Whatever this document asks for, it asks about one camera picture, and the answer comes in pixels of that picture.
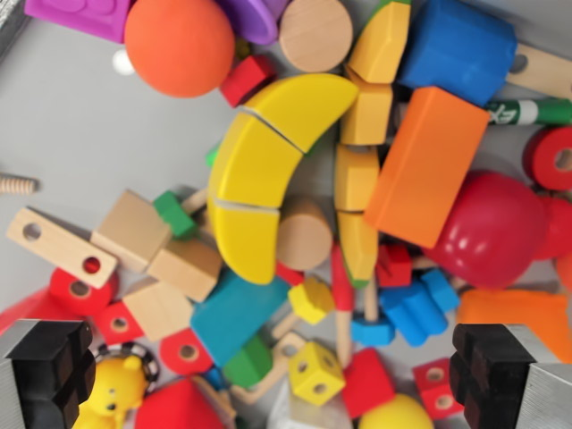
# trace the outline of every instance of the orange block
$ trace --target orange block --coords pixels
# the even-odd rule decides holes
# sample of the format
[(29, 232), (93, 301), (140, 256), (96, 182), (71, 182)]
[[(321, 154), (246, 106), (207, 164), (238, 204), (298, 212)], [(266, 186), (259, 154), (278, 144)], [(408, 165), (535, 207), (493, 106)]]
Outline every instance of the orange block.
[(488, 121), (485, 110), (442, 89), (417, 89), (383, 165), (366, 221), (432, 248)]
[(474, 289), (461, 295), (458, 324), (525, 324), (565, 364), (572, 363), (566, 295)]

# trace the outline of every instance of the orange rectangular block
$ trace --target orange rectangular block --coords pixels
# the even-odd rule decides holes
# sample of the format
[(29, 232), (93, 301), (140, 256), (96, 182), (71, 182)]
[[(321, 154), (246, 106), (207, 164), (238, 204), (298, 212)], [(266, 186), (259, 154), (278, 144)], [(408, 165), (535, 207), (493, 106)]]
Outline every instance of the orange rectangular block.
[(383, 165), (366, 221), (432, 248), (488, 121), (485, 110), (442, 89), (417, 89)]

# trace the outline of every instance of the purple toy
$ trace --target purple toy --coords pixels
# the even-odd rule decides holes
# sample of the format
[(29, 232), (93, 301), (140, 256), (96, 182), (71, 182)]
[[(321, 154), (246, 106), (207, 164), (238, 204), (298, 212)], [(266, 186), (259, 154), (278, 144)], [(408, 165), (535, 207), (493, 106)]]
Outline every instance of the purple toy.
[(40, 20), (123, 43), (131, 0), (26, 0), (24, 11)]

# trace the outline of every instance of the green marker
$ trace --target green marker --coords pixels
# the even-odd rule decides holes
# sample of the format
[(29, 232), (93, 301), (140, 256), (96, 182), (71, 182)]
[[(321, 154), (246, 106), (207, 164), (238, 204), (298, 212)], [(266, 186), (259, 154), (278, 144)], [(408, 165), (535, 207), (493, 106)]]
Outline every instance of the green marker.
[(567, 98), (492, 101), (484, 108), (491, 115), (489, 125), (572, 124), (572, 101)]

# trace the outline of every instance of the yellow curved block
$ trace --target yellow curved block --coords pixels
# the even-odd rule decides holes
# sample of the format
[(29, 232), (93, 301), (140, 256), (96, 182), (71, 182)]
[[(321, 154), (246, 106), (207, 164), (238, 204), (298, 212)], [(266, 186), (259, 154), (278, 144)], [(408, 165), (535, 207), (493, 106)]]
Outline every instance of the yellow curved block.
[(333, 203), (336, 210), (363, 212), (374, 192), (379, 175), (375, 147), (338, 145), (334, 174)]
[(408, 395), (395, 398), (366, 412), (359, 429), (433, 429), (433, 421), (419, 403)]
[(354, 281), (371, 279), (377, 261), (377, 230), (364, 221), (363, 213), (338, 212), (338, 232), (351, 278)]
[(213, 198), (280, 207), (302, 153), (255, 116), (238, 113), (224, 137), (208, 183)]
[(385, 83), (369, 83), (346, 67), (358, 88), (355, 103), (341, 118), (340, 142), (344, 145), (380, 145), (390, 121), (393, 89)]
[(226, 205), (209, 198), (208, 215), (224, 262), (247, 282), (274, 278), (278, 210)]
[(358, 88), (333, 74), (278, 80), (244, 105), (306, 153), (356, 99)]
[(371, 83), (392, 83), (408, 41), (411, 5), (392, 1), (382, 7), (359, 36), (349, 67)]

